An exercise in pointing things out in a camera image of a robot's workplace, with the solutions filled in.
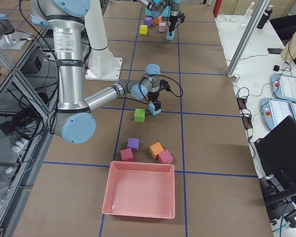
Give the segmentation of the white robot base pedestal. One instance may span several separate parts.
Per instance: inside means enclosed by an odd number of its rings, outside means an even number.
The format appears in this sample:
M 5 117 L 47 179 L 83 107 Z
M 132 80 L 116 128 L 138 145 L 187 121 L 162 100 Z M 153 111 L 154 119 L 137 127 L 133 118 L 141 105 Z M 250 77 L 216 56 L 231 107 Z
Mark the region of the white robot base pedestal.
M 91 46 L 86 79 L 118 80 L 123 59 L 114 57 L 109 49 L 103 14 L 98 0 L 90 2 L 90 9 L 84 20 Z

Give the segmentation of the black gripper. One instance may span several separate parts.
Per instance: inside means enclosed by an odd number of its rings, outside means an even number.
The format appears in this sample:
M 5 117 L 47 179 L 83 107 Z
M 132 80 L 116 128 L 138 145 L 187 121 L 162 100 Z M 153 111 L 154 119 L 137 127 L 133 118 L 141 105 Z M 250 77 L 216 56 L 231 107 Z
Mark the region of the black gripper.
M 185 20 L 185 14 L 182 13 L 181 11 L 177 10 L 170 10 L 169 12 L 169 22 L 170 24 L 168 25 L 169 27 L 169 35 L 172 35 L 174 33 L 174 29 L 178 27 L 181 23 L 183 23 Z
M 153 87 L 152 91 L 148 92 L 148 101 L 154 102 L 155 110 L 158 111 L 161 109 L 161 102 L 158 101 L 158 97 L 160 94 L 160 91 L 169 91 L 168 85 L 160 85 L 157 87 Z

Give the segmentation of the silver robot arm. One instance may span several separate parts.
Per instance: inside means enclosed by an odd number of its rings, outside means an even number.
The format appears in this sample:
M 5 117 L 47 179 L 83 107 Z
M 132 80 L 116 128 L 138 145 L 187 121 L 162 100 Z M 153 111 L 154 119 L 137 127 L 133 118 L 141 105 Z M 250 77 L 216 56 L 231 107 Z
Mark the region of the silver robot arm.
M 151 12 L 154 18 L 161 16 L 161 13 L 167 6 L 170 6 L 168 17 L 170 20 L 169 30 L 166 34 L 167 40 L 172 40 L 175 34 L 175 28 L 178 27 L 185 20 L 185 14 L 180 11 L 180 0 L 138 0 L 146 9 Z
M 108 48 L 103 14 L 97 0 L 33 0 L 31 18 L 35 25 L 53 31 L 54 58 L 58 89 L 50 131 L 72 144 L 88 141 L 96 130 L 92 111 L 131 94 L 142 99 L 157 96 L 160 90 L 160 68 L 149 64 L 138 80 L 119 78 L 122 59 Z M 84 96 L 84 57 L 81 32 L 86 30 L 91 54 L 88 72 L 93 79 L 112 79 L 114 84 L 89 96 Z

